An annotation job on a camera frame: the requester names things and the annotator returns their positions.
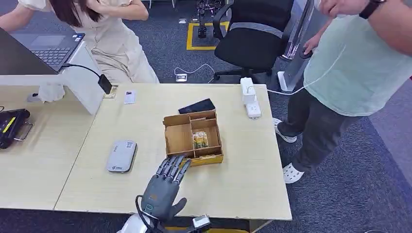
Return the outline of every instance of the robot finger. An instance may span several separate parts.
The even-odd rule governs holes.
[[[164,166],[166,165],[166,163],[169,161],[169,158],[166,158],[165,160],[163,160],[162,164],[160,164],[159,168],[157,169],[156,175],[159,176],[160,173],[162,172]]]
[[[169,176],[168,176],[171,180],[173,180],[174,177],[176,176],[176,173],[177,173],[177,171],[179,170],[179,165],[182,163],[183,158],[185,158],[184,155],[179,155],[179,157],[178,157],[177,160],[176,160],[176,163],[174,163],[174,165],[173,165],[173,167],[172,167],[172,169],[171,169],[171,172],[170,172],[170,174],[169,174]]]
[[[169,163],[165,166],[165,168],[162,171],[162,176],[166,178],[169,174],[170,168],[173,166],[174,161],[176,161],[176,156],[173,156],[170,160]]]
[[[183,179],[183,176],[185,175],[186,171],[188,170],[192,160],[187,160],[185,164],[183,165],[182,169],[180,169],[179,173],[176,176],[176,179],[174,179],[173,182],[180,183]]]

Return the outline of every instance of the desk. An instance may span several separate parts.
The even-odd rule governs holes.
[[[0,208],[52,210],[94,116],[75,97],[27,103],[33,86],[0,86],[0,105],[26,108],[34,127],[24,142],[0,150]]]
[[[125,91],[133,89],[136,103],[124,105]],[[176,199],[186,197],[188,203],[179,216],[291,220],[268,95],[264,89],[256,91],[263,116],[251,120],[241,102],[240,85],[120,85],[115,99],[103,100],[55,210],[135,212],[136,195],[143,193],[165,159],[163,118],[211,98],[224,160],[188,170]],[[129,173],[105,169],[115,140],[138,144]]]

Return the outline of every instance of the woman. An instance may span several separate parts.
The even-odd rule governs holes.
[[[159,83],[139,44],[139,38],[122,18],[147,20],[140,0],[18,0],[17,7],[0,17],[0,27],[14,31],[24,27],[34,11],[54,11],[84,40],[101,71],[112,83]]]

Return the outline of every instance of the white power strip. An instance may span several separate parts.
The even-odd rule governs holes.
[[[255,120],[262,116],[258,98],[256,97],[255,88],[251,78],[240,79],[242,86],[242,101],[246,107],[246,112],[249,118]]]

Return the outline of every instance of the cardboard box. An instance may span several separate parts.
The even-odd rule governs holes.
[[[163,124],[168,157],[185,154],[186,159],[192,160],[190,166],[217,164],[223,161],[222,141],[214,110],[167,116]],[[201,131],[206,132],[209,146],[195,149],[193,134]]]

